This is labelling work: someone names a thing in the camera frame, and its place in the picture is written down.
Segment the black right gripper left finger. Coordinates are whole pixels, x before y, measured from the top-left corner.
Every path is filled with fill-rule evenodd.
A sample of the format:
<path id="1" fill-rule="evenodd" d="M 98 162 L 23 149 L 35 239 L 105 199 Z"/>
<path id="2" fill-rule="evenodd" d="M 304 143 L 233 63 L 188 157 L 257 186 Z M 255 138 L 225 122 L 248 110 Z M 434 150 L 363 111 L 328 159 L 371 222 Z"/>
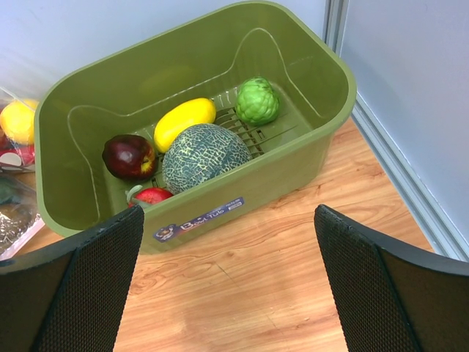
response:
<path id="1" fill-rule="evenodd" d="M 135 205 L 1 262 L 2 351 L 112 351 L 144 232 Z"/>

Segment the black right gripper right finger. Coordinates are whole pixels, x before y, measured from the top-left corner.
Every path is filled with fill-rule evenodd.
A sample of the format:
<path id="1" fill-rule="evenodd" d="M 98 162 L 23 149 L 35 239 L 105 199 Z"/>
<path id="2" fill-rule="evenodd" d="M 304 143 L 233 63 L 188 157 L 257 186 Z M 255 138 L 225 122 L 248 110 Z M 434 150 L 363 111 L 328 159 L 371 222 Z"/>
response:
<path id="1" fill-rule="evenodd" d="M 349 351 L 468 351 L 468 263 L 319 205 L 314 226 Z"/>

